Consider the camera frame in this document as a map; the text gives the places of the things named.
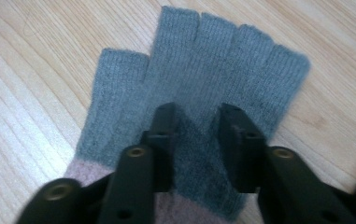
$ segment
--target wood grain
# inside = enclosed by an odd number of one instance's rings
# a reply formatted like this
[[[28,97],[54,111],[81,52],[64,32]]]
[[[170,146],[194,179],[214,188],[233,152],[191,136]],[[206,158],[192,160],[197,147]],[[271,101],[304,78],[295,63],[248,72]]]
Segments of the wood grain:
[[[325,182],[356,184],[356,1],[0,1],[0,223],[74,155],[102,48],[149,53],[161,6],[253,24],[305,53],[311,73],[272,145]],[[239,223],[261,222],[254,197]]]

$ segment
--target light wood surface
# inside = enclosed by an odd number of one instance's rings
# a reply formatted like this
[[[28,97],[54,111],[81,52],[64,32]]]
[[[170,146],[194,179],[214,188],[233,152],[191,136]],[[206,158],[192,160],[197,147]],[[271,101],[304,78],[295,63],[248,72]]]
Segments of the light wood surface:
[[[312,70],[272,145],[338,188],[356,184],[356,1],[0,1],[0,223],[63,175],[102,48],[149,53],[162,5],[253,24]],[[260,222],[250,197],[240,223]]]

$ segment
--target knit fabric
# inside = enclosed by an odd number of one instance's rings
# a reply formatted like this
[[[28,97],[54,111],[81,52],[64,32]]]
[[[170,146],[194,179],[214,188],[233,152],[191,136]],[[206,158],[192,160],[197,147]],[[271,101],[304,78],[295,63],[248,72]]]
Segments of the knit fabric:
[[[180,118],[175,187],[157,195],[158,223],[226,223],[245,196],[230,185],[216,139],[221,103],[244,109],[270,139],[309,70],[307,58],[255,27],[163,7],[150,60],[103,51],[93,98],[67,177],[85,184],[115,168],[137,144],[157,106],[176,102]]]

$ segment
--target wooden table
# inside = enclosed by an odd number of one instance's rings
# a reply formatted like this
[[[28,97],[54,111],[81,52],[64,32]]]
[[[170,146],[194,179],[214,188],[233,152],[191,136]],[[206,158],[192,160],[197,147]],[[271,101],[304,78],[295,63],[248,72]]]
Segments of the wooden table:
[[[354,188],[356,1],[0,1],[0,223],[63,175],[101,49],[149,53],[162,5],[253,24],[305,53],[312,70],[272,144],[297,150],[325,182]],[[239,222],[259,222],[255,203]]]

